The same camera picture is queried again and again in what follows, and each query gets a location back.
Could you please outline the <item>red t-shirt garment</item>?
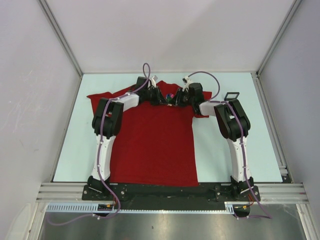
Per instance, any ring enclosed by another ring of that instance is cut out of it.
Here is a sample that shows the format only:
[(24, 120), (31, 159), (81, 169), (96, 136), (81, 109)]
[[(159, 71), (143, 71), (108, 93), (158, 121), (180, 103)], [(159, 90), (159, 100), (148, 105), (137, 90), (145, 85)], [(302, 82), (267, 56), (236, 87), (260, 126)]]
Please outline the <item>red t-shirt garment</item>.
[(101, 178), (112, 183), (196, 187), (192, 106), (152, 105), (144, 101), (125, 110), (119, 134), (104, 140), (94, 158), (89, 183)]

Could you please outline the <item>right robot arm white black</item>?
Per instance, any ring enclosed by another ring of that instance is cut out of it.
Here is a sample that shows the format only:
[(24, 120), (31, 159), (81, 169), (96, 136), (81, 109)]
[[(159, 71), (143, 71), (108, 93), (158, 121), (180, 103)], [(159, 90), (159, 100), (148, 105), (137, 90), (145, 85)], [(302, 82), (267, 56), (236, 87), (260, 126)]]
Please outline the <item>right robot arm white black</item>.
[(242, 201), (253, 190), (254, 179), (247, 160), (247, 137), (251, 123), (240, 101), (237, 98), (205, 100), (202, 85), (193, 82), (186, 88), (179, 88), (168, 103), (179, 107), (191, 106), (198, 115), (216, 117), (231, 156), (230, 194), (235, 200)]

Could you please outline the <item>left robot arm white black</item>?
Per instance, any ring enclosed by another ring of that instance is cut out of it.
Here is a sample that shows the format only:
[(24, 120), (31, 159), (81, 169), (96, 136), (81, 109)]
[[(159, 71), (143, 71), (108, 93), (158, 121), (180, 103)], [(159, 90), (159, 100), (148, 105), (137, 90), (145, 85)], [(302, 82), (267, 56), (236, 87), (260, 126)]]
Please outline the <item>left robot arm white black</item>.
[(144, 101), (155, 105), (166, 103), (157, 86), (157, 79), (155, 75), (150, 79), (140, 76), (132, 90), (115, 98), (101, 98), (98, 102), (92, 120), (92, 128), (96, 134), (96, 162), (87, 184), (100, 200), (107, 199), (111, 193), (111, 188), (106, 183), (111, 175), (112, 148), (121, 130), (123, 113)]

